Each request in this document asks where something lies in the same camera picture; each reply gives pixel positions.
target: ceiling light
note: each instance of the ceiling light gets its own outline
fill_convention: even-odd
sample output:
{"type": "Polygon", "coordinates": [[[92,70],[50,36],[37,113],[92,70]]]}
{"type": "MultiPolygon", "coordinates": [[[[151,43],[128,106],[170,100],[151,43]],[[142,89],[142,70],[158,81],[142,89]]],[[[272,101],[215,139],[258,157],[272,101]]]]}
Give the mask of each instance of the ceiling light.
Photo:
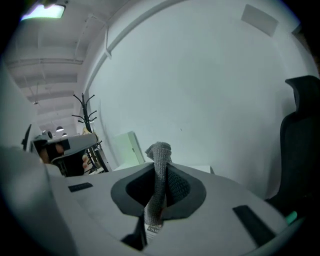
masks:
{"type": "Polygon", "coordinates": [[[51,18],[60,19],[64,14],[65,7],[62,5],[52,5],[45,8],[42,4],[38,5],[31,13],[23,15],[21,21],[32,18],[51,18]]]}
{"type": "Polygon", "coordinates": [[[61,132],[61,131],[63,131],[64,129],[62,128],[62,126],[58,126],[57,128],[56,128],[56,132],[61,132]]]}
{"type": "Polygon", "coordinates": [[[47,132],[47,135],[48,135],[48,137],[49,137],[50,139],[53,138],[52,133],[51,133],[51,131],[49,131],[49,130],[48,130],[48,132],[47,132]]]}

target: black rubber pad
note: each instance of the black rubber pad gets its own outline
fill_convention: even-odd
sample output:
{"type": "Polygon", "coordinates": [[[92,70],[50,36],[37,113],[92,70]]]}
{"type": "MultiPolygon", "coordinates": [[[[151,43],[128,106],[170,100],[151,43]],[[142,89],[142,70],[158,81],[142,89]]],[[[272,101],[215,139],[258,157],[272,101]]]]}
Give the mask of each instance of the black rubber pad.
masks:
{"type": "Polygon", "coordinates": [[[79,190],[84,190],[84,189],[91,188],[91,187],[93,187],[93,185],[89,182],[81,183],[78,185],[68,186],[68,188],[70,189],[71,192],[77,192],[79,190]]]}
{"type": "Polygon", "coordinates": [[[259,247],[275,237],[275,234],[247,205],[235,207],[233,211],[259,247]]]}

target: ceiling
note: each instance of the ceiling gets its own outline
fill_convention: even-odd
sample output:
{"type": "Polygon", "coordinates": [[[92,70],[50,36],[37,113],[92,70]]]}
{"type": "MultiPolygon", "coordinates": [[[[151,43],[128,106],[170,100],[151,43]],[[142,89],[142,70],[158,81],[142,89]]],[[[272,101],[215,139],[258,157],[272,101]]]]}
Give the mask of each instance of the ceiling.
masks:
{"type": "Polygon", "coordinates": [[[76,134],[73,94],[91,42],[106,22],[129,0],[58,0],[60,19],[23,20],[12,37],[4,61],[16,84],[37,101],[37,124],[56,133],[62,126],[76,134]]]}

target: person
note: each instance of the person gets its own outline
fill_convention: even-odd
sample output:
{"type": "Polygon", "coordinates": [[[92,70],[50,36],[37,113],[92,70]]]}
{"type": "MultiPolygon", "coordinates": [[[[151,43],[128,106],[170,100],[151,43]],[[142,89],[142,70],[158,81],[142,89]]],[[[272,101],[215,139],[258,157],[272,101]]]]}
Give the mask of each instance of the person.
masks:
{"type": "MultiPolygon", "coordinates": [[[[55,149],[56,149],[56,151],[57,151],[57,153],[58,154],[63,154],[64,153],[64,148],[63,148],[63,146],[62,145],[60,145],[60,144],[55,144],[55,149]]],[[[48,155],[48,151],[47,151],[47,149],[46,148],[43,148],[43,149],[41,149],[40,150],[40,152],[39,152],[39,156],[40,156],[40,158],[41,158],[41,160],[42,160],[42,162],[44,163],[44,164],[51,164],[51,161],[50,161],[50,159],[49,159],[49,155],[48,155]]],[[[82,156],[82,161],[83,161],[83,164],[82,164],[82,167],[83,167],[83,169],[86,171],[87,169],[88,169],[88,161],[89,161],[89,158],[88,158],[88,156],[86,155],[86,154],[84,154],[83,156],[82,156]]]]}

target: white panel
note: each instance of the white panel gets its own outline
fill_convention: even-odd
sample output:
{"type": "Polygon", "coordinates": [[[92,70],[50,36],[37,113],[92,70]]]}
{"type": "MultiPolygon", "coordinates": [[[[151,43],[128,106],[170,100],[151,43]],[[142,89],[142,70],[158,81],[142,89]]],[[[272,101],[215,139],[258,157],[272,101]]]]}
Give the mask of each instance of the white panel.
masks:
{"type": "Polygon", "coordinates": [[[127,167],[139,165],[139,161],[128,133],[114,137],[113,141],[117,149],[119,164],[126,164],[127,167]]]}
{"type": "Polygon", "coordinates": [[[141,150],[139,148],[139,145],[138,145],[138,141],[137,141],[137,138],[135,136],[135,133],[133,131],[129,131],[128,132],[128,137],[130,139],[130,142],[131,142],[131,145],[132,145],[132,149],[135,153],[135,156],[139,162],[139,164],[143,164],[145,162],[144,160],[144,157],[142,156],[142,153],[141,153],[141,150]]]}
{"type": "Polygon", "coordinates": [[[269,14],[253,7],[250,4],[245,5],[241,20],[256,27],[270,37],[274,35],[279,23],[269,14]]]}

